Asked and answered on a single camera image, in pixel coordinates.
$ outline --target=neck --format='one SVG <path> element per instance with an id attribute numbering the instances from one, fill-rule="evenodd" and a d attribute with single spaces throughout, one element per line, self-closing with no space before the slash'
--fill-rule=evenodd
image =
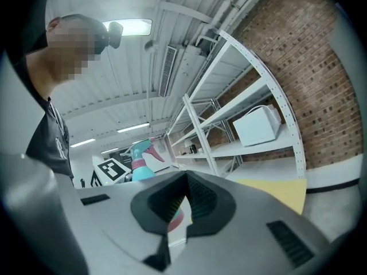
<path id="1" fill-rule="evenodd" d="M 54 72 L 54 64 L 47 57 L 46 49 L 26 55 L 30 80 L 36 91 L 46 101 L 55 87 L 61 83 L 61 79 Z"/>

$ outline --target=brick wall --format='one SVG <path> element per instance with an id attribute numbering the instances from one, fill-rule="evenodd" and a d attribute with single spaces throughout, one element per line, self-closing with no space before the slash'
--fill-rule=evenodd
<path id="1" fill-rule="evenodd" d="M 331 0 L 260 0 L 234 32 L 265 62 L 286 93 L 301 131 L 307 168 L 363 152 L 356 96 L 328 44 L 336 17 Z M 225 105 L 257 78 L 255 70 L 249 72 L 219 99 L 220 104 Z M 218 129 L 208 140 L 211 146 L 226 141 Z M 245 160 L 291 155 L 292 150 L 279 150 L 247 155 Z"/>

